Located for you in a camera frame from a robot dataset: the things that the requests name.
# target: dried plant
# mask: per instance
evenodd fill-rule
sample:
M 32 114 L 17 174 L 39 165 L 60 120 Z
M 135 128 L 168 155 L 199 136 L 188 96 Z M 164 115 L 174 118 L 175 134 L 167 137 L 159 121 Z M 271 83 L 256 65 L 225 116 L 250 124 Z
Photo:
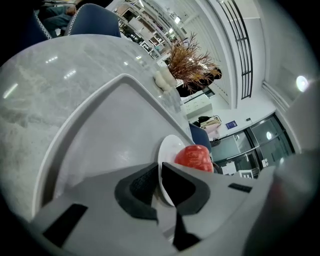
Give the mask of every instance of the dried plant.
M 196 34 L 192 33 L 189 42 L 176 41 L 172 44 L 169 52 L 171 54 L 169 71 L 175 79 L 182 80 L 183 86 L 188 87 L 191 92 L 196 91 L 190 86 L 191 83 L 203 89 L 205 87 L 203 81 L 211 82 L 208 77 L 209 73 L 214 76 L 220 75 L 217 65 L 212 62 L 208 51 L 205 54 L 198 54 L 200 49 L 199 43 L 196 41 Z

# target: glass door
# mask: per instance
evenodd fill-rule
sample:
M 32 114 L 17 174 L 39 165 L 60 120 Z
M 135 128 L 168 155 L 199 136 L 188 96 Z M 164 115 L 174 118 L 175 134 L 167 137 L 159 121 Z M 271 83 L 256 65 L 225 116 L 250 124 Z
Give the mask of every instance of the glass door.
M 286 130 L 275 115 L 251 127 L 212 141 L 212 160 L 224 175 L 245 171 L 257 178 L 260 171 L 294 153 Z
M 276 165 L 282 158 L 291 155 L 294 150 L 286 134 L 275 116 L 250 127 L 253 141 L 259 146 L 259 160 L 263 167 Z

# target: white plate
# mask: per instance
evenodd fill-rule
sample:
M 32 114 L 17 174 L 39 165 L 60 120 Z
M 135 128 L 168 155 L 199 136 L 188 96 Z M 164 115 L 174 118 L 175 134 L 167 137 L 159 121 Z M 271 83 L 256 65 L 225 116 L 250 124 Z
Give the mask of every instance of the white plate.
M 170 199 L 167 191 L 165 190 L 164 186 L 162 185 L 162 163 L 174 163 L 176 155 L 185 148 L 185 144 L 182 142 L 182 140 L 175 136 L 175 135 L 169 135 L 164 138 L 160 145 L 159 154 L 158 154 L 158 177 L 159 177 L 159 184 L 161 188 L 161 192 L 165 198 L 165 200 L 168 202 L 169 205 L 175 206 L 172 200 Z

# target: chair back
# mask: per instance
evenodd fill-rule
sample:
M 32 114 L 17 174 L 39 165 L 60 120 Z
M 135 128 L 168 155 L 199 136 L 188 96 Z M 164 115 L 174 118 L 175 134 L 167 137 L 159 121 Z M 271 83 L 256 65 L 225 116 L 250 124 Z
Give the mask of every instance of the chair back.
M 193 142 L 197 145 L 205 146 L 211 153 L 211 144 L 206 131 L 192 123 L 189 123 L 189 126 Z
M 73 16 L 66 28 L 66 36 L 80 34 L 107 35 L 120 38 L 118 17 L 99 5 L 86 3 Z

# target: marble table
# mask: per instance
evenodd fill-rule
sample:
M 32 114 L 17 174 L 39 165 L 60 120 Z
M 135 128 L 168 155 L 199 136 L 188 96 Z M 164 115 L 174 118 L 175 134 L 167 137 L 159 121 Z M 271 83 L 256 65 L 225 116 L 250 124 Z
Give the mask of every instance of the marble table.
M 0 187 L 11 209 L 32 218 L 37 175 L 54 136 L 112 78 L 134 76 L 191 137 L 178 91 L 155 85 L 156 62 L 136 43 L 72 35 L 29 47 L 0 68 Z

